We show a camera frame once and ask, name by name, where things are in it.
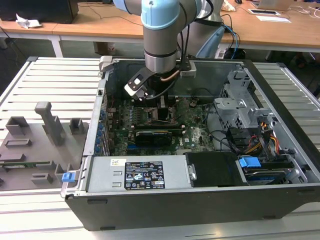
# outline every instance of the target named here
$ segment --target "blue latch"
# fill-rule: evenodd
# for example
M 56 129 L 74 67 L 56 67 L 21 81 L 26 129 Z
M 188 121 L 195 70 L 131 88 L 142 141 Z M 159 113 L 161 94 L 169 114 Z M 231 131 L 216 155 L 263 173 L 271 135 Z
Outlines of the blue latch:
M 248 156 L 239 159 L 242 168 L 260 168 L 261 163 L 257 157 Z
M 75 172 L 65 172 L 62 175 L 63 183 L 74 183 L 76 181 L 76 173 Z

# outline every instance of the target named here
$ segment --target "table leg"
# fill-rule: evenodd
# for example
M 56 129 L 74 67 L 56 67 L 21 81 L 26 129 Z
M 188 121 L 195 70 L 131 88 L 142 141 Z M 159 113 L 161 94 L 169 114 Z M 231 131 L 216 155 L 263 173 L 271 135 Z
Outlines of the table leg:
M 8 48 L 8 45 L 6 44 L 4 37 L 0 37 L 0 48 L 3 50 Z
M 62 51 L 63 51 L 63 46 L 62 46 L 62 42 L 61 42 L 61 40 L 60 40 L 60 36 L 58 36 L 58 35 L 52 35 L 52 36 L 50 36 L 49 40 L 50 40 L 51 43 L 52 43 L 55 56 L 56 56 L 57 58 L 63 58 L 63 57 L 64 57 L 64 55 L 63 55 L 63 53 L 62 53 Z

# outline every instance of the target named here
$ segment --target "red wire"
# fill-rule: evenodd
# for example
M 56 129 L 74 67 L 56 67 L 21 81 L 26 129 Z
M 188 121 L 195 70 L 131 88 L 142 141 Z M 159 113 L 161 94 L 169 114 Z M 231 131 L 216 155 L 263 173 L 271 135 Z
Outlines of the red wire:
M 253 136 L 250 138 L 250 140 L 249 140 L 249 147 L 251 146 L 251 140 L 254 139 L 254 138 L 256 138 L 256 137 L 257 137 L 256 135 L 253 135 Z

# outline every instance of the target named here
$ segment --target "white label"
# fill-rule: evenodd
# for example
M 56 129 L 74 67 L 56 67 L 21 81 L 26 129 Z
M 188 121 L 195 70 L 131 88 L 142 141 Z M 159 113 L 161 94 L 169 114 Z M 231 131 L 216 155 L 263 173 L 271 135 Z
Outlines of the white label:
M 24 169 L 23 165 L 12 165 L 12 166 L 4 166 L 5 169 Z
M 127 159 L 114 158 L 114 159 L 111 159 L 110 166 L 112 167 L 124 166 L 126 162 L 127 162 Z

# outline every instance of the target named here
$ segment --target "power supply label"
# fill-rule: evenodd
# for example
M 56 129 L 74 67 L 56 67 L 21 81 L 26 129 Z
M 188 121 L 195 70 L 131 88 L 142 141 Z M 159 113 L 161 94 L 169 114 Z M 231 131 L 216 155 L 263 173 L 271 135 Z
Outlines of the power supply label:
M 126 162 L 124 188 L 126 190 L 164 189 L 165 175 L 162 161 Z

